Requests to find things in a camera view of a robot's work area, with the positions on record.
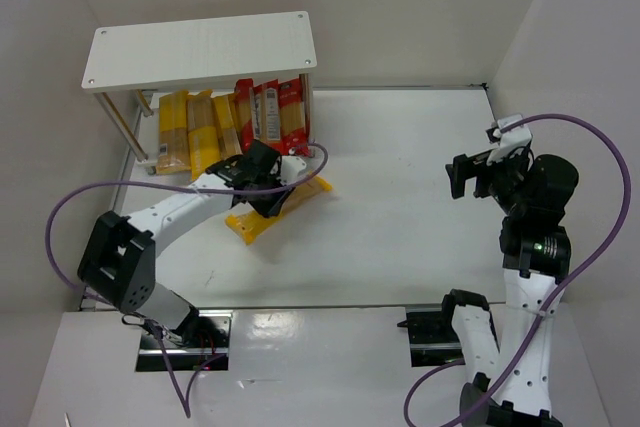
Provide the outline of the yellow spaghetti bag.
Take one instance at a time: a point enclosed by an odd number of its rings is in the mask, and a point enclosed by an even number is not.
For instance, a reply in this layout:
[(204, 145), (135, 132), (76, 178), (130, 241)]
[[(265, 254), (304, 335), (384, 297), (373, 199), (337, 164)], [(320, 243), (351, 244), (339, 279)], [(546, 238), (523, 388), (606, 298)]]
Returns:
[(226, 217), (225, 224), (246, 245), (251, 245), (262, 233), (272, 225), (283, 220), (288, 214), (308, 203), (312, 198), (333, 190), (333, 186), (319, 176), (294, 189), (294, 192), (284, 202), (280, 213), (275, 217), (265, 218), (255, 210), (248, 213)]
[(159, 174), (189, 171), (187, 131), (188, 91), (177, 91), (159, 98), (159, 147), (156, 170)]
[(227, 159), (242, 153), (235, 122), (236, 111), (234, 101), (234, 94), (226, 94), (213, 98), (214, 117), (222, 159)]
[(221, 160), (218, 133), (212, 104), (212, 91), (190, 95), (187, 101), (187, 132), (191, 180)]

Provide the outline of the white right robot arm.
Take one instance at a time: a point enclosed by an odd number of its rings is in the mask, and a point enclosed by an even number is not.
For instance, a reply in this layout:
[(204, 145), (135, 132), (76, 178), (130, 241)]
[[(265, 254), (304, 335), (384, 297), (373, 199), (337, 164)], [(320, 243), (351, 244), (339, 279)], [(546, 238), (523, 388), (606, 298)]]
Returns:
[(505, 213), (499, 237), (507, 307), (502, 332), (495, 331), (483, 295), (454, 289), (443, 299), (443, 315), (466, 363), (462, 423), (558, 426), (549, 366), (559, 301), (543, 304), (569, 273), (571, 243), (560, 222), (579, 174), (561, 157), (531, 158), (525, 148), (496, 163), (488, 158), (459, 155), (446, 166), (453, 198), (462, 197), (473, 179), (475, 197), (492, 197)]

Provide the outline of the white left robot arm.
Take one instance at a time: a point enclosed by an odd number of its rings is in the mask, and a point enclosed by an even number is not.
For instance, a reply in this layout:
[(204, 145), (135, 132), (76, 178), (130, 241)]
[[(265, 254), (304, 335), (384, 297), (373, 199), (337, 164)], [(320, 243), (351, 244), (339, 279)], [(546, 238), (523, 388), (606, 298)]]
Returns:
[(239, 203), (264, 218), (278, 215), (306, 169), (302, 158), (253, 141), (246, 153), (206, 168), (184, 192), (126, 216), (101, 215), (79, 277), (121, 313), (147, 319), (188, 344), (199, 328), (199, 311), (157, 281), (157, 258), (181, 236)]

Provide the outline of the white two-tier shelf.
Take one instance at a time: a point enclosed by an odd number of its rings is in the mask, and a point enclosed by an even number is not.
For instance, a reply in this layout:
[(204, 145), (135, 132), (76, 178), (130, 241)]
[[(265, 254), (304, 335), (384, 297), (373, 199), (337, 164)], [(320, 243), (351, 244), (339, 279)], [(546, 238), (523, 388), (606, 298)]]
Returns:
[(155, 172), (160, 96), (213, 88), (242, 78), (262, 83), (299, 77), (312, 117), (310, 72), (316, 67), (305, 11), (98, 28), (82, 78), (126, 140), (139, 167)]

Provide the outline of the red spaghetti bag rightmost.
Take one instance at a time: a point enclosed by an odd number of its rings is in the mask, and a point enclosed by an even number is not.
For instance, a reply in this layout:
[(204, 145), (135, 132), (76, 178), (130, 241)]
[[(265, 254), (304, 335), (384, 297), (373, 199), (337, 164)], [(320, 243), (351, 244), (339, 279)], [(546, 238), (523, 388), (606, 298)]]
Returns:
[(294, 150), (306, 155), (305, 145), (308, 142), (308, 134), (302, 100), (302, 84), (299, 78), (279, 85), (278, 105), (283, 153), (289, 154)]

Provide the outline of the red spaghetti bag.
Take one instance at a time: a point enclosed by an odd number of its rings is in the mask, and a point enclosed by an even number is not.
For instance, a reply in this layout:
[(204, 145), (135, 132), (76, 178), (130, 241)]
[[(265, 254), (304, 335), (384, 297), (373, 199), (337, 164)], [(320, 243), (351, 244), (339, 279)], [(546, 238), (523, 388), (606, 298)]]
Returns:
[(240, 146), (246, 152), (254, 140), (263, 139), (262, 87), (254, 86), (252, 79), (240, 79), (235, 86), (236, 125)]
[(306, 155), (305, 145), (308, 142), (308, 134), (302, 100), (302, 84), (299, 78), (279, 85), (278, 105), (283, 153), (289, 154), (294, 150)]
[(283, 154), (278, 87), (272, 80), (253, 89), (252, 126), (255, 139)]

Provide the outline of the red spaghetti bag middle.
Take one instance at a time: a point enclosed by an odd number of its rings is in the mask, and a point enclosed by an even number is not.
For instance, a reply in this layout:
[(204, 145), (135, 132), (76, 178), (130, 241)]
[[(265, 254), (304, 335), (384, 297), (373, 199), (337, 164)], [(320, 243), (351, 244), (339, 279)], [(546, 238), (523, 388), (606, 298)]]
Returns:
[(252, 126), (255, 139), (283, 154), (278, 87), (272, 80), (253, 89)]

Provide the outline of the red spaghetti bag left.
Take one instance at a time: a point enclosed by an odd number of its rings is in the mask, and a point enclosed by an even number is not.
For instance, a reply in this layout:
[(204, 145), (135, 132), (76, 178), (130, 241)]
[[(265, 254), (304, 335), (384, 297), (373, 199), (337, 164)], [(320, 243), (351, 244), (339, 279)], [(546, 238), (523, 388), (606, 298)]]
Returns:
[(254, 140), (263, 139), (262, 87), (254, 86), (252, 79), (240, 79), (235, 86), (236, 125), (240, 146), (246, 152)]

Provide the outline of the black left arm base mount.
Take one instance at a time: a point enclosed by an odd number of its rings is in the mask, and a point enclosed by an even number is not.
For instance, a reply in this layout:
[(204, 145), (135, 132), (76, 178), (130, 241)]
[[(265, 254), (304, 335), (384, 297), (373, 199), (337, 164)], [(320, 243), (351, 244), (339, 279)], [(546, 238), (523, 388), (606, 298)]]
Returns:
[(137, 372), (166, 370), (160, 345), (164, 346), (169, 363), (177, 372), (196, 371), (202, 364), (206, 364), (206, 371), (228, 369), (232, 326), (232, 312), (229, 310), (201, 310), (195, 331), (186, 339), (164, 327), (157, 327), (161, 342), (140, 316), (123, 315), (121, 322), (142, 330), (135, 367)]

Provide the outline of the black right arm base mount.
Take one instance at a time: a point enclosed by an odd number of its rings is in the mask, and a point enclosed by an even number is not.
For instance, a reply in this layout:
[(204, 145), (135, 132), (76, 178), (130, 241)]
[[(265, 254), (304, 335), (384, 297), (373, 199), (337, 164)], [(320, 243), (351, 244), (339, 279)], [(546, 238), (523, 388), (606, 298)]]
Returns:
[(462, 358), (459, 339), (445, 323), (440, 306), (407, 307), (397, 327), (407, 333), (413, 368), (437, 367)]

